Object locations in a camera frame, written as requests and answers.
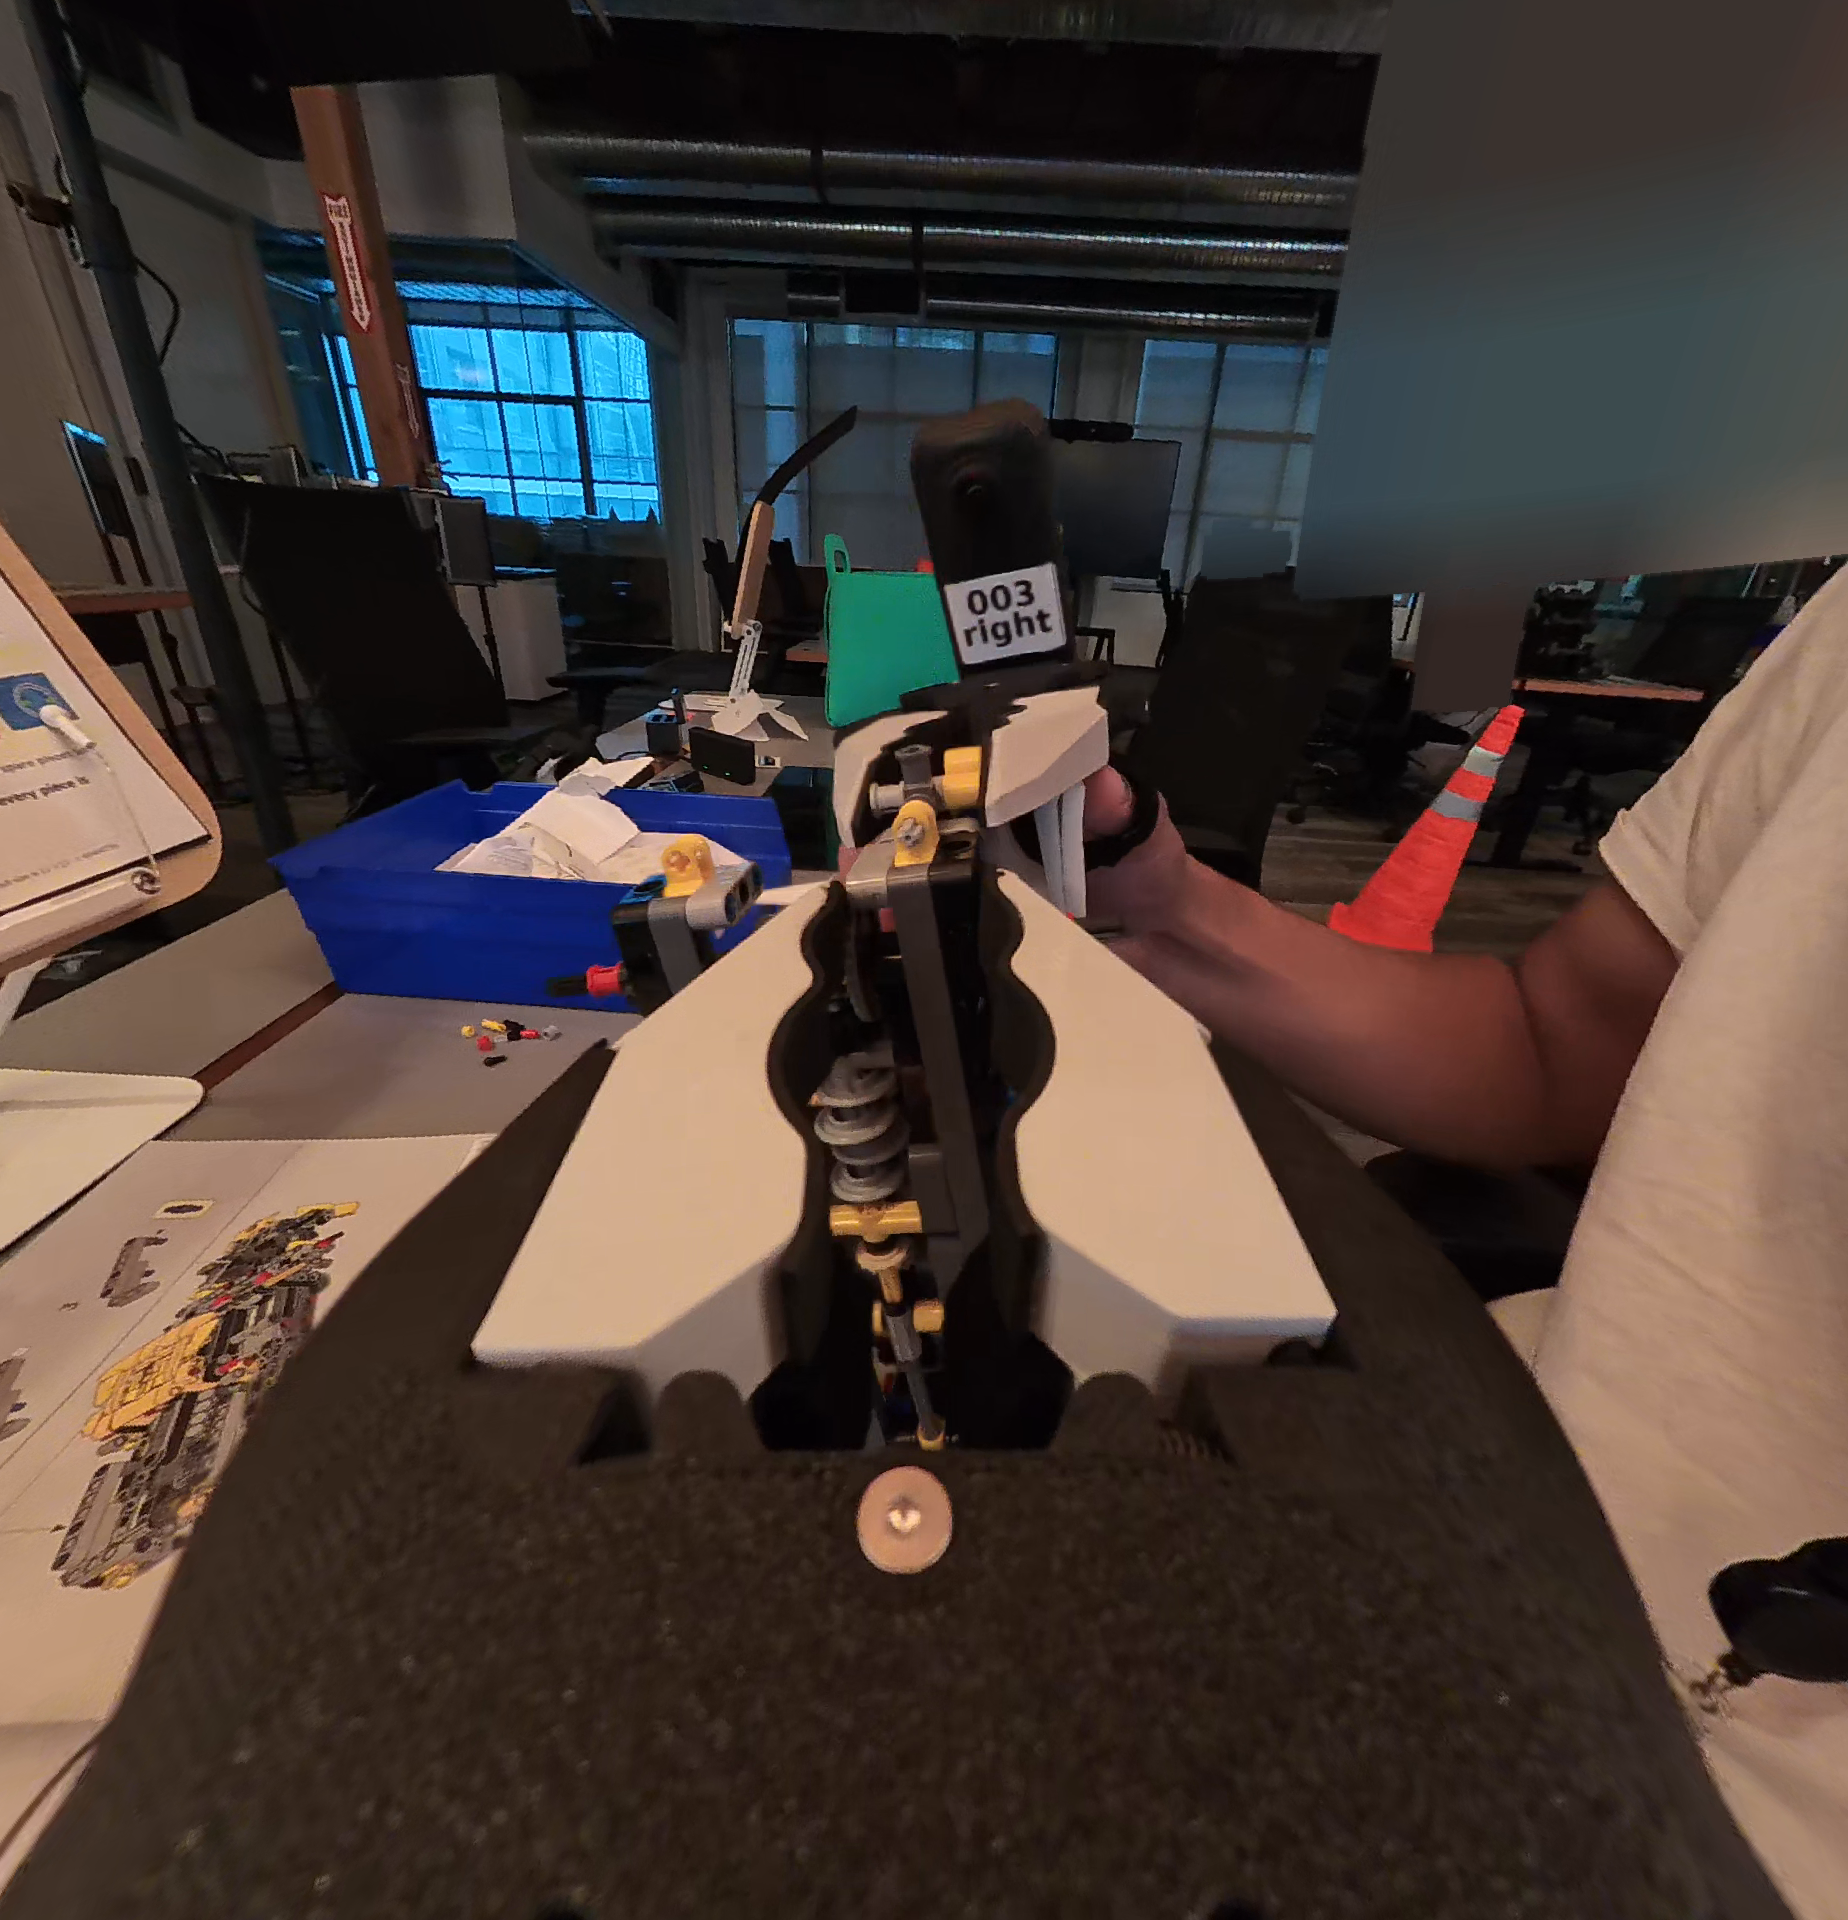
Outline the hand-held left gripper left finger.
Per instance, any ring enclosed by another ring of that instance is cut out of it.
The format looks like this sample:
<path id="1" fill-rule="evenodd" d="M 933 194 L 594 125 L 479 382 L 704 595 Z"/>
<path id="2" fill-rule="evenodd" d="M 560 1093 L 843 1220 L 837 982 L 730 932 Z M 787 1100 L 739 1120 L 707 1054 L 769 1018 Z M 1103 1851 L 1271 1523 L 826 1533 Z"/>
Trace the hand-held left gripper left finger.
<path id="1" fill-rule="evenodd" d="M 473 1338 L 482 1369 L 758 1389 L 787 1361 L 846 923 L 841 884 L 804 887 L 614 1045 Z"/>

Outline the grey desk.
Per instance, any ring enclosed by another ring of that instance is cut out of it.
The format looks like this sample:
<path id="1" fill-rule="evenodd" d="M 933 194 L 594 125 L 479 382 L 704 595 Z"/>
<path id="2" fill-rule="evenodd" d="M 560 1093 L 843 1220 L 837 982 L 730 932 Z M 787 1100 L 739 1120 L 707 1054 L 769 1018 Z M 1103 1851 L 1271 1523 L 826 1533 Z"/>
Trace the grey desk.
<path id="1" fill-rule="evenodd" d="M 669 832 L 650 880 L 675 845 L 691 845 L 711 879 L 671 891 L 696 900 L 692 924 L 728 957 L 742 941 L 723 947 L 723 924 L 699 916 L 747 904 L 752 871 L 720 861 L 739 829 L 709 829 L 707 849 L 684 829 Z M 192 1557 L 198 1574 L 257 1573 L 258 1593 L 207 1608 L 198 1660 L 226 1656 L 244 1702 L 260 1679 L 296 1664 L 288 1628 L 327 1652 L 431 1604 L 447 1652 L 490 1655 L 518 1677 L 526 1646 L 550 1635 L 550 1595 L 565 1582 L 612 1669 L 650 1666 L 642 1646 L 669 1624 L 687 1655 L 730 1671 L 742 1656 L 752 1669 L 783 1660 L 793 1696 L 813 1693 L 819 1656 L 803 1644 L 825 1640 L 820 1616 L 843 1607 L 867 1624 L 859 1588 L 909 1576 L 928 1546 L 954 1543 L 953 1525 L 887 1529 L 896 1573 L 879 1573 L 853 1516 L 874 1445 L 769 1449 L 737 1392 L 709 1375 L 684 1376 L 648 1410 L 596 1364 L 476 1363 L 475 1338 L 610 1047 L 552 1045 L 552 1062 L 526 1069 L 520 1093 L 479 1094 L 473 1051 L 445 1052 L 445 1012 L 346 993 L 309 1038 L 254 1069 L 254 1109 L 233 1091 L 221 1135 L 176 1138 L 490 1137 L 350 1283 L 233 1455 L 175 1573 Z M 117 1715 L 147 1638 L 100 1723 L 0 1728 L 0 1834 Z"/>

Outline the person's right forearm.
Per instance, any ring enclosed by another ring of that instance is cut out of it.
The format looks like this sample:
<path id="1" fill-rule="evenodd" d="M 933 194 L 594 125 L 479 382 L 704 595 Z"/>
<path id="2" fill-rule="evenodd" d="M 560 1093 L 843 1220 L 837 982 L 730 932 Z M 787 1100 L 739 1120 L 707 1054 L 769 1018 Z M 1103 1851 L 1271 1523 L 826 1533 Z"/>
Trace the person's right forearm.
<path id="1" fill-rule="evenodd" d="M 1680 972 L 1608 880 L 1513 963 L 1357 942 L 1221 876 L 1125 957 L 1322 1112 L 1493 1172 L 1592 1166 Z"/>

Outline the yellow black brick car model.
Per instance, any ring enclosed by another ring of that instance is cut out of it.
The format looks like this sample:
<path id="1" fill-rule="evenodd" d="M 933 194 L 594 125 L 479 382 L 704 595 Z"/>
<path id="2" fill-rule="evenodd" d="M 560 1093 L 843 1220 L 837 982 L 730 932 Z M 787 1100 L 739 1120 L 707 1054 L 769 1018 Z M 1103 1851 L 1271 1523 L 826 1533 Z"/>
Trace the yellow black brick car model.
<path id="1" fill-rule="evenodd" d="M 648 1413 L 678 1381 L 719 1379 L 776 1450 L 1045 1449 L 1075 1375 L 1035 1332 L 1049 1245 L 1015 1137 L 1051 1074 L 1052 1024 L 1010 972 L 1023 919 L 973 831 L 920 802 L 893 829 L 825 882 L 846 904 L 838 1054 L 810 1100 L 820 1185 L 780 1272 L 788 1356 L 756 1389 L 711 1373 L 641 1389 L 603 1371 Z M 672 893 L 711 876 L 675 843 L 630 900 L 648 963 L 696 961 L 646 1018 L 720 961 L 691 921 L 696 900 Z"/>

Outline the black badge reel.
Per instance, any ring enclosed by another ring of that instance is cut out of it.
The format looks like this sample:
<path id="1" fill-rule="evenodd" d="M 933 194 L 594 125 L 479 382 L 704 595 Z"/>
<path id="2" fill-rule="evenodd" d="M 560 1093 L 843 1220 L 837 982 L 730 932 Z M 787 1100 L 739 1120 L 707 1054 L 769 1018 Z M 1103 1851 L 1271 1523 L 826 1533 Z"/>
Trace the black badge reel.
<path id="1" fill-rule="evenodd" d="M 1848 1535 L 1732 1563 L 1711 1579 L 1707 1603 L 1724 1652 L 1690 1687 L 1700 1713 L 1763 1679 L 1848 1685 Z"/>

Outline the blue plastic bin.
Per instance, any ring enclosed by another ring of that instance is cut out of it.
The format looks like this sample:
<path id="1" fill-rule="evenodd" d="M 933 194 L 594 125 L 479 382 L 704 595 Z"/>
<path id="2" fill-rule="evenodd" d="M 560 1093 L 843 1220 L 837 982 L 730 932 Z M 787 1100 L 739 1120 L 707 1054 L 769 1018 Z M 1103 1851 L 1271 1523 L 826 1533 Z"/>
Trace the blue plastic bin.
<path id="1" fill-rule="evenodd" d="M 548 1006 L 552 981 L 621 963 L 625 887 L 441 869 L 546 797 L 529 783 L 448 783 L 270 865 L 346 995 Z"/>

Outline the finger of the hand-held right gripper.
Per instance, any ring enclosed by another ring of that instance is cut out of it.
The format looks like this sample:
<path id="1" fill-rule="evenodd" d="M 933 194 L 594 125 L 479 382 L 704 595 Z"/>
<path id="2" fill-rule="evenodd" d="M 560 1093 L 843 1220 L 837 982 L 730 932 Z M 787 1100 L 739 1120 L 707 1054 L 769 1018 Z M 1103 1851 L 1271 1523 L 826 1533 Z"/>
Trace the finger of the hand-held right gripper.
<path id="1" fill-rule="evenodd" d="M 832 802 L 841 854 L 862 853 L 885 834 L 907 800 L 898 772 L 879 772 L 913 731 L 911 720 L 862 720 L 834 732 Z"/>
<path id="2" fill-rule="evenodd" d="M 984 826 L 1008 826 L 1100 772 L 1110 760 L 1099 697 L 1025 697 L 984 753 Z"/>

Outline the large black screen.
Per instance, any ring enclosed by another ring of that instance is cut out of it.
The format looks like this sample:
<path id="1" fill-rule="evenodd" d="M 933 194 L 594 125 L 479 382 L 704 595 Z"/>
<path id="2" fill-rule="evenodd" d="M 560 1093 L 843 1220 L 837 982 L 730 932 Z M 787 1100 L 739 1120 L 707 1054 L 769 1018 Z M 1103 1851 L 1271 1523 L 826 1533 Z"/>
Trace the large black screen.
<path id="1" fill-rule="evenodd" d="M 1057 514 L 1077 581 L 1153 582 L 1167 566 L 1179 440 L 1057 440 Z"/>

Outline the crumpled white paper bags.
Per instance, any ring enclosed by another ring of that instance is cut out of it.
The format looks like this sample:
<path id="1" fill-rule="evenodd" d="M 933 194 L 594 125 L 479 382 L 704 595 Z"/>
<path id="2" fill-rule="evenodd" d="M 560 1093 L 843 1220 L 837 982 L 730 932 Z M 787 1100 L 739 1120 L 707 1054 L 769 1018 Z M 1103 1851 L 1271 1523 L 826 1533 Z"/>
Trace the crumpled white paper bags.
<path id="1" fill-rule="evenodd" d="M 650 756 L 591 759 L 563 774 L 509 826 L 438 865 L 442 875 L 630 889 L 664 869 L 677 834 L 641 829 L 621 805 Z"/>

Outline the printed instruction sheet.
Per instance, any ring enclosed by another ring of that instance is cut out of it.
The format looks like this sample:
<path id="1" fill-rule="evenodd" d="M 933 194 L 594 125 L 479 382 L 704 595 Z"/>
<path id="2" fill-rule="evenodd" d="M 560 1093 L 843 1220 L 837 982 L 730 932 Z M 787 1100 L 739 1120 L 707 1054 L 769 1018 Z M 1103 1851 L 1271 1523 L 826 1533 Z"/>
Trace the printed instruction sheet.
<path id="1" fill-rule="evenodd" d="M 186 900 L 213 802 L 0 525 L 0 969 Z"/>

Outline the orange traffic cone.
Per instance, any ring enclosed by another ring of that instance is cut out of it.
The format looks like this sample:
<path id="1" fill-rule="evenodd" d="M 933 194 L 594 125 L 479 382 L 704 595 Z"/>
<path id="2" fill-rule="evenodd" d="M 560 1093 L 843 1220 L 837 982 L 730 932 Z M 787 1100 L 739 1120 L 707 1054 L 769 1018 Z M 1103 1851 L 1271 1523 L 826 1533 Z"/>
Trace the orange traffic cone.
<path id="1" fill-rule="evenodd" d="M 1502 707 L 1392 853 L 1326 926 L 1366 948 L 1430 955 L 1526 710 Z"/>

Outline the green plastic bin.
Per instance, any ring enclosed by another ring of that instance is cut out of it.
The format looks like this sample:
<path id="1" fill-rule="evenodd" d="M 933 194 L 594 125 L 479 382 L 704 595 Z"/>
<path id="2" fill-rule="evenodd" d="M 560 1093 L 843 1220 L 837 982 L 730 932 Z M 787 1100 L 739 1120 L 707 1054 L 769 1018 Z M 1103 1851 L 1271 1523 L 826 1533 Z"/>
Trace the green plastic bin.
<path id="1" fill-rule="evenodd" d="M 859 569 L 837 535 L 825 540 L 825 713 L 834 732 L 956 682 L 960 662 L 937 577 Z"/>

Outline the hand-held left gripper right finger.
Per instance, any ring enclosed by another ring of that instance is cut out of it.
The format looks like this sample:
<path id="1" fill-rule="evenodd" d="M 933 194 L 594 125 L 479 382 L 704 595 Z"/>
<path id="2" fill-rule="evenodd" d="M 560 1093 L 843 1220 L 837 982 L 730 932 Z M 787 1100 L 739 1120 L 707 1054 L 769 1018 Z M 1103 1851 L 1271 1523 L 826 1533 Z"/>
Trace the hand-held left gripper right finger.
<path id="1" fill-rule="evenodd" d="M 1054 1062 L 1017 1124 L 1019 1183 L 1047 1245 L 1032 1330 L 1077 1381 L 1177 1391 L 1322 1338 L 1339 1309 L 1204 1029 L 1019 876 L 1013 978 Z"/>

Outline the person's right hand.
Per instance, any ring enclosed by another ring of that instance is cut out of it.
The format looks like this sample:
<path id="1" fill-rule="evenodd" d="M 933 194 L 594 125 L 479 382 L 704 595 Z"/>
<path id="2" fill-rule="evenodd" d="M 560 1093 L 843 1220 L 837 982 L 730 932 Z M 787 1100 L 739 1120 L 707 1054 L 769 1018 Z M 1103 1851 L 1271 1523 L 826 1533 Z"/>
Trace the person's right hand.
<path id="1" fill-rule="evenodd" d="M 1200 908 L 1200 869 L 1164 800 L 1110 765 L 1083 787 L 1087 915 L 1122 932 L 1131 950 L 1173 961 L 1221 955 Z"/>

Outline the person's white shirt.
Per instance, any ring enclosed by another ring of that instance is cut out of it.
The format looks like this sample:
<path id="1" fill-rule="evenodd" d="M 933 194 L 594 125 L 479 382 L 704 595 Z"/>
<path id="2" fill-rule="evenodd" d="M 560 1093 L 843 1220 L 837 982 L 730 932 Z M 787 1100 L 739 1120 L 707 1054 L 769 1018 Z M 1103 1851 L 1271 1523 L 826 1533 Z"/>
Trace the person's white shirt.
<path id="1" fill-rule="evenodd" d="M 1521 1335 L 1690 1687 L 1718 1573 L 1848 1537 L 1848 563 L 1600 859 L 1679 969 Z"/>

